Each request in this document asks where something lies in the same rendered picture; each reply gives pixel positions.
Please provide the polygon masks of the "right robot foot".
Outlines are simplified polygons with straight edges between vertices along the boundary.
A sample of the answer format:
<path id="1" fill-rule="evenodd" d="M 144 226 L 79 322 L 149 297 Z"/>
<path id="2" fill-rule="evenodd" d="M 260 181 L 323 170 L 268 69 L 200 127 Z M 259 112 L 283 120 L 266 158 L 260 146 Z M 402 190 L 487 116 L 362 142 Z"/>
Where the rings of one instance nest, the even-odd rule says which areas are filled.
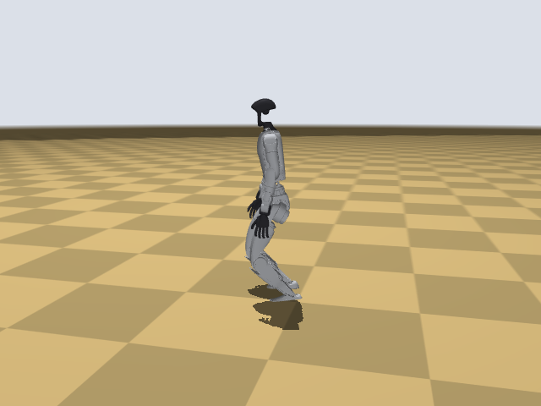
<path id="1" fill-rule="evenodd" d="M 290 280 L 290 279 L 289 279 L 289 280 Z M 289 288 L 292 288 L 292 289 L 299 288 L 297 281 L 292 281 L 292 280 L 291 280 L 291 282 L 288 282 L 288 283 L 291 283 L 291 284 L 287 284 L 287 286 L 288 286 Z M 270 286 L 270 285 L 267 285 L 267 288 L 273 288 L 273 287 Z M 275 288 L 273 288 L 273 289 L 275 289 Z"/>

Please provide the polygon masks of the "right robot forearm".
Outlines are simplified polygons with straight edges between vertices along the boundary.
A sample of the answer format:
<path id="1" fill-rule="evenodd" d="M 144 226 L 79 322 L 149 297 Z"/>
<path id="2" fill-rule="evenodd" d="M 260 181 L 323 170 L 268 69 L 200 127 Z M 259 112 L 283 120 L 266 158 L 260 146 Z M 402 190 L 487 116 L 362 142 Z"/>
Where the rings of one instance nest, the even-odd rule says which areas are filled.
<path id="1" fill-rule="evenodd" d="M 263 175 L 263 178 L 262 178 L 261 184 L 260 184 L 260 189 L 259 189 L 259 191 L 260 191 L 260 196 L 259 196 L 259 198 L 261 198 L 262 195 L 264 194 L 264 193 L 263 193 L 263 192 L 264 192 L 264 188 L 265 188 L 265 178 L 264 178 L 264 175 Z"/>

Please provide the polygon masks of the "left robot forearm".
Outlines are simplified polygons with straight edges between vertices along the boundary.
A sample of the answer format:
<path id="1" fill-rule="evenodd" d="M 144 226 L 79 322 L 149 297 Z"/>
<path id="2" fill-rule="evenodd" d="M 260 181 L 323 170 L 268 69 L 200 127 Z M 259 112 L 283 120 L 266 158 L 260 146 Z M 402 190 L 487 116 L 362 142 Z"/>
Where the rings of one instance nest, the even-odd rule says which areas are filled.
<path id="1" fill-rule="evenodd" d="M 273 201 L 273 193 L 275 193 L 275 189 L 277 184 L 275 183 L 275 171 L 272 168 L 268 168 L 265 170 L 265 188 L 264 188 L 264 194 L 261 197 L 262 204 L 261 204 L 261 212 L 267 213 L 269 210 L 269 206 L 271 205 Z"/>

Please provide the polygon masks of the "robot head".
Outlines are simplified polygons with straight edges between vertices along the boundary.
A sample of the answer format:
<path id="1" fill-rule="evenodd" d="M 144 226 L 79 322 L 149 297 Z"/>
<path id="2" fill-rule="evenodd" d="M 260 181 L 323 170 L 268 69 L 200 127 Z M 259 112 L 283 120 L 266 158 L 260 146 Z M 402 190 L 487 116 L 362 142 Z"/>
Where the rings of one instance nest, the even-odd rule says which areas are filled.
<path id="1" fill-rule="evenodd" d="M 276 128 L 272 125 L 271 122 L 262 122 L 261 121 L 261 113 L 263 113 L 264 115 L 268 114 L 269 111 L 271 109 L 275 109 L 276 108 L 276 104 L 270 100 L 270 99 L 260 99 L 258 101 L 256 101 L 255 103 L 253 103 L 253 105 L 251 106 L 258 114 L 258 126 L 263 126 L 264 129 L 265 128 L 270 128 L 268 130 L 276 130 Z M 266 130 L 264 130 L 266 131 Z M 264 132 L 263 131 L 263 132 Z"/>

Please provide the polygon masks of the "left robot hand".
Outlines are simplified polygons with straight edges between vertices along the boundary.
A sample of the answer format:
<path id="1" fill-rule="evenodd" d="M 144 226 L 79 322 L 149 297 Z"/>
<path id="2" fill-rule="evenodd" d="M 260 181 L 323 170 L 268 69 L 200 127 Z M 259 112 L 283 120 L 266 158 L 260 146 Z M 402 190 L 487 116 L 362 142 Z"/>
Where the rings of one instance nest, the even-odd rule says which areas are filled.
<path id="1" fill-rule="evenodd" d="M 260 205 L 260 207 L 261 207 L 261 205 Z M 261 237 L 260 237 L 261 229 L 262 229 L 262 238 L 264 239 L 265 235 L 266 235 L 267 238 L 269 238 L 269 235 L 268 235 L 268 227 L 269 227 L 268 216 L 270 215 L 270 213 L 271 213 L 271 205 L 269 206 L 269 210 L 268 210 L 267 213 L 261 212 L 261 210 L 259 211 L 260 215 L 257 216 L 257 219 L 253 222 L 253 224 L 251 226 L 251 229 L 253 229 L 254 225 L 256 224 L 256 228 L 255 228 L 255 231 L 254 231 L 254 236 L 255 237 L 257 237 L 257 231 L 258 231 L 258 228 L 259 228 L 259 232 L 258 232 L 259 239 L 261 239 Z"/>

